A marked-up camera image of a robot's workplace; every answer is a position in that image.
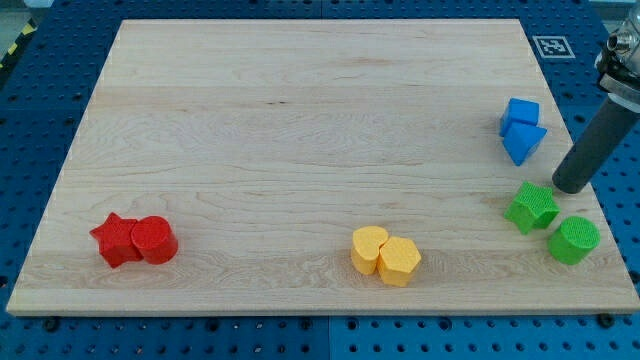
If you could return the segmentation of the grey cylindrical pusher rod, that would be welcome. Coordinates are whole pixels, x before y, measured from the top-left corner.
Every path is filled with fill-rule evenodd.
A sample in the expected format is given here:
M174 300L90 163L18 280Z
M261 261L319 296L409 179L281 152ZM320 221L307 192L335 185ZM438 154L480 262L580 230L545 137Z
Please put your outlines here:
M638 121L638 103L608 96L554 171L555 187L581 192Z

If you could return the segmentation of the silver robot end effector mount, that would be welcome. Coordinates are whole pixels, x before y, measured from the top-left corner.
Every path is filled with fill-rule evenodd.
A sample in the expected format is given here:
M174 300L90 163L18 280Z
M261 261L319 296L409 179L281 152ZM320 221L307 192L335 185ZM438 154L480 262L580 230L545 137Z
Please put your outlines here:
M598 85L618 105L639 112L639 6L609 34L595 67Z

